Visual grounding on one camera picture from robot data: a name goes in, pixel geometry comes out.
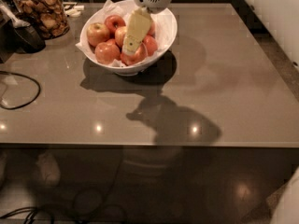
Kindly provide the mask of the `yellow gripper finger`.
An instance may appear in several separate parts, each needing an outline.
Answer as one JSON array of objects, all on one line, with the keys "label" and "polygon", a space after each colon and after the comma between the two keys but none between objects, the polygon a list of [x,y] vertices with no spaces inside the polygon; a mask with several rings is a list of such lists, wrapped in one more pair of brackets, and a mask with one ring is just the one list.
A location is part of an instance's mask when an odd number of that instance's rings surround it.
[{"label": "yellow gripper finger", "polygon": [[127,32],[123,40],[122,51],[134,55],[150,30],[152,18],[146,7],[139,7],[129,17]]}]

